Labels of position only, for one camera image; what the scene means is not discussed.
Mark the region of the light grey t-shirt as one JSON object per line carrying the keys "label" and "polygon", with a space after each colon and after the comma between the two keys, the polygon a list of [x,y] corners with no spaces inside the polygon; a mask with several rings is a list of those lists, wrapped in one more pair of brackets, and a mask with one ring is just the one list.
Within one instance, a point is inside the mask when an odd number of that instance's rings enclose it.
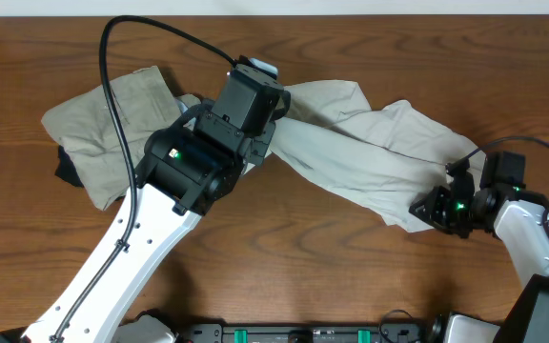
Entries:
{"label": "light grey t-shirt", "polygon": [[269,152],[302,177],[406,232],[429,230],[410,205],[444,186],[448,163],[470,158],[480,177],[485,155],[470,139],[398,100],[374,110],[358,83],[296,84],[287,114],[277,120]]}

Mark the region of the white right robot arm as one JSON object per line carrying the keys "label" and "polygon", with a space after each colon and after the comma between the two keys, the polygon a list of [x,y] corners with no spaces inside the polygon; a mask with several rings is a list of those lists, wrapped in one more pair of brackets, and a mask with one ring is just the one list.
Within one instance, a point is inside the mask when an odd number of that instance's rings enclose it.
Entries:
{"label": "white right robot arm", "polygon": [[477,192],[467,180],[433,188],[410,214],[446,234],[466,238],[483,230],[509,253],[523,291],[499,324],[452,314],[437,336],[441,342],[549,342],[549,201],[513,177],[485,176]]}

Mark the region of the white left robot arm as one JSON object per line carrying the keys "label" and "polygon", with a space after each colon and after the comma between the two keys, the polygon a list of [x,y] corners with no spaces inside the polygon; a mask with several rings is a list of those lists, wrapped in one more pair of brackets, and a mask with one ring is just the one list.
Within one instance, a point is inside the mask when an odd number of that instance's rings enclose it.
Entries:
{"label": "white left robot arm", "polygon": [[0,332],[0,342],[176,342],[177,333],[150,314],[124,314],[166,255],[260,165],[273,120],[230,119],[186,111],[153,133],[114,221],[54,304],[27,327]]}

